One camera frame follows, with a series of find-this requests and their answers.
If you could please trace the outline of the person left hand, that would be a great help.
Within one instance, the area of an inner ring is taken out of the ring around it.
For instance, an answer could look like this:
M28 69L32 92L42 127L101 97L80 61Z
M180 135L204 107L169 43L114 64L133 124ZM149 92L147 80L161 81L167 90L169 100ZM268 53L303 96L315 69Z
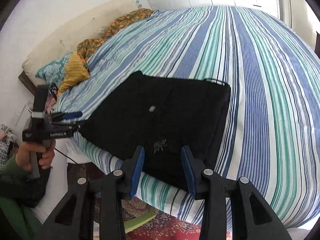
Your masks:
M49 147L44 145L37 144L35 142L22 142L21 146L19 147L16 155L15 160L16 164L23 168L25 171L31 171L31 152L38 152L42 154L42 158L39 160L39 165L45 170L48 169L53 161L55 156L54 148L55 148L55 139L53 139L50 143Z

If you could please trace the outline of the green sleeved left forearm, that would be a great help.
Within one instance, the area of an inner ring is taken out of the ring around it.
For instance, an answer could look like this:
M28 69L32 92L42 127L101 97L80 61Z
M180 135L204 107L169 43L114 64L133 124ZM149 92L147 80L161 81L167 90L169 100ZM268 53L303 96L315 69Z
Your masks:
M42 223L32 209L46 194L50 172L32 178L14 157L1 168L1 239L34 239Z

